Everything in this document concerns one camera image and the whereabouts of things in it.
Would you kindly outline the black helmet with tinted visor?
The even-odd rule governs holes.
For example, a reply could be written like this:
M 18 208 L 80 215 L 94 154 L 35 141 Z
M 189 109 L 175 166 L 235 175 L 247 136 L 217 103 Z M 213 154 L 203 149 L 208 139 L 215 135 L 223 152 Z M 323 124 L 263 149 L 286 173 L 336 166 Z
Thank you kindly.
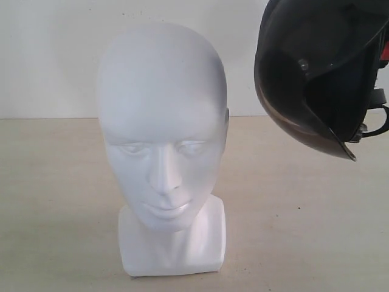
M 269 1 L 261 19 L 254 82 L 261 106 L 302 144 L 347 160 L 369 131 L 369 110 L 388 109 L 377 75 L 388 67 L 388 2 Z

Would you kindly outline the white mannequin head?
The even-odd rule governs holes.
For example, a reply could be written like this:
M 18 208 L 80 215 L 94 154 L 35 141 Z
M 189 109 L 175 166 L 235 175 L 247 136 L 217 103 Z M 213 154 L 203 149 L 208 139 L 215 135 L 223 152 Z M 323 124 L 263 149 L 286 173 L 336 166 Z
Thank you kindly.
M 218 271 L 226 223 L 212 190 L 229 109 L 213 46 L 174 24 L 129 31 L 104 54 L 96 93 L 106 155 L 126 200 L 118 220 L 125 271 Z

